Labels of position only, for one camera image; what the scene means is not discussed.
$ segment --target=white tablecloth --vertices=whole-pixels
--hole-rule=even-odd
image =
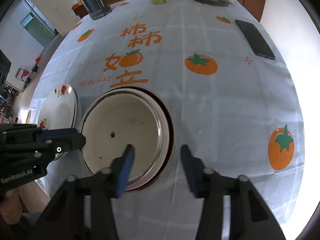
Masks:
[[[152,186],[113,201],[120,239],[195,238],[202,200],[194,199],[187,187],[179,157],[180,146],[185,143],[220,174],[249,176],[279,223],[286,223],[303,172],[303,120],[290,74],[266,31],[236,0],[229,7],[193,0],[167,0],[156,6],[150,0],[126,2],[102,19],[84,17],[66,36],[33,95],[33,123],[46,96],[59,83],[75,88],[84,113],[121,78],[126,83],[133,77],[138,80],[136,85],[157,93],[169,109],[176,134],[175,151]],[[256,56],[235,19],[253,23],[276,60]],[[89,29],[94,29],[91,35],[77,42]],[[133,54],[141,53],[142,61],[134,56],[124,58],[138,49]],[[195,54],[214,59],[217,72],[202,75],[190,71],[185,59]],[[294,155],[286,168],[274,170],[268,159],[268,142],[272,132],[285,125],[294,140]],[[49,196],[68,174],[89,175],[77,152],[48,166],[43,181]]]

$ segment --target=black device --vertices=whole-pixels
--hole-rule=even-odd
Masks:
[[[75,128],[47,130],[36,124],[0,125],[0,193],[47,174],[56,154],[81,149],[85,137]]]
[[[229,240],[285,240],[276,218],[247,176],[221,176],[193,157],[187,145],[181,147],[180,154],[190,191],[196,198],[204,198],[196,240],[221,239],[224,195],[231,199]]]
[[[76,129],[47,130],[34,124],[0,125],[0,193],[47,174],[55,154],[82,148],[85,138]],[[181,147],[181,160],[190,191],[204,198],[196,240],[221,239],[223,196],[231,196],[230,240],[285,240],[279,224],[249,178],[221,176]],[[125,191],[134,161],[134,147],[91,177],[69,175],[44,209],[28,240],[119,240],[111,198]],[[84,197],[91,196],[91,225],[84,226]],[[17,240],[0,215],[0,240]]]
[[[254,54],[260,57],[275,60],[276,57],[270,49],[269,45],[252,23],[236,20],[236,24],[247,39]]]

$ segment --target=white wall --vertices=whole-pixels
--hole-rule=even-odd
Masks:
[[[44,48],[20,24],[30,11],[24,0],[16,0],[0,22],[0,49],[11,61],[7,82],[19,90],[23,90],[24,82],[15,78],[18,68],[31,70]]]
[[[54,32],[54,27],[48,21],[48,19],[44,17],[44,15],[40,12],[40,10],[36,6],[34,6],[33,9],[39,15],[39,17],[45,22],[45,24]]]
[[[287,240],[295,239],[320,200],[319,77],[320,35],[298,0],[267,0],[261,24],[284,58],[297,90],[305,130],[305,165],[299,196],[289,222],[283,225]]]
[[[64,36],[80,20],[71,7],[77,0],[31,0],[58,32]]]

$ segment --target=white plate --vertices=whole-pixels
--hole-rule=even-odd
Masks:
[[[74,122],[76,95],[69,84],[60,84],[52,89],[39,113],[39,127],[49,130],[70,128]]]

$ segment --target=chinese characters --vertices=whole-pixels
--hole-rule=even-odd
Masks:
[[[137,64],[139,64],[143,60],[143,55],[141,54],[140,50],[132,50],[131,52],[127,53],[125,56],[116,56],[115,53],[112,53],[110,57],[107,57],[105,59],[106,62],[106,68],[103,70],[104,72],[107,70],[115,71],[117,69],[117,64],[120,67],[132,67]],[[128,85],[128,84],[135,84],[135,83],[147,83],[149,82],[148,79],[134,79],[136,75],[140,75],[142,73],[141,70],[135,70],[135,71],[128,71],[124,70],[124,72],[116,77],[116,80],[120,81],[118,83],[115,83],[113,85],[110,85],[111,88],[121,86],[121,85]]]
[[[128,44],[128,47],[134,48],[136,45],[145,45],[148,47],[150,43],[153,41],[154,44],[160,43],[162,40],[162,36],[160,35],[160,31],[155,32],[149,32],[149,34],[142,35],[141,37],[138,37],[137,33],[144,33],[147,30],[147,27],[145,24],[139,24],[132,26],[130,29],[126,28],[122,33],[121,37],[125,37],[126,35],[130,35],[132,32],[132,35],[135,35],[133,39],[130,40],[130,43]]]

